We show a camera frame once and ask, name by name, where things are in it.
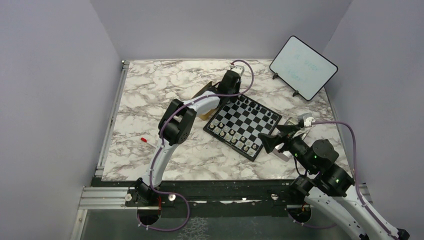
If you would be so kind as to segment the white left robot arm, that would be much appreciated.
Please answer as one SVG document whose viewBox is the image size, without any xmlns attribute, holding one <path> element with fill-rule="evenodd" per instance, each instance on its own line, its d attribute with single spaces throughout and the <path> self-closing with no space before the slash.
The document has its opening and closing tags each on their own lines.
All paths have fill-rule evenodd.
<svg viewBox="0 0 424 240">
<path fill-rule="evenodd" d="M 159 186 L 172 154 L 189 136 L 195 118 L 204 115 L 240 94 L 241 77 L 245 69 L 235 66 L 226 71 L 216 84 L 209 82 L 192 99 L 173 99 L 161 118 L 159 139 L 146 172 L 135 181 L 134 189 L 144 205 L 152 205 L 158 197 Z"/>
</svg>

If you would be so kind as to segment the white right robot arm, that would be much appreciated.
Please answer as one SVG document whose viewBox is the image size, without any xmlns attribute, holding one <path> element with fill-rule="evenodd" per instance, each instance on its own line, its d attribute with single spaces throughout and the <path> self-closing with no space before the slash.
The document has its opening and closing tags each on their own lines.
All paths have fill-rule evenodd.
<svg viewBox="0 0 424 240">
<path fill-rule="evenodd" d="M 367 201 L 355 180 L 336 164 L 339 154 L 327 139 L 308 146 L 297 133 L 303 125 L 278 125 L 279 134 L 259 133 L 267 153 L 282 145 L 314 179 L 299 175 L 289 186 L 289 199 L 305 201 L 340 226 L 353 240 L 407 240 L 410 234 L 386 221 Z"/>
</svg>

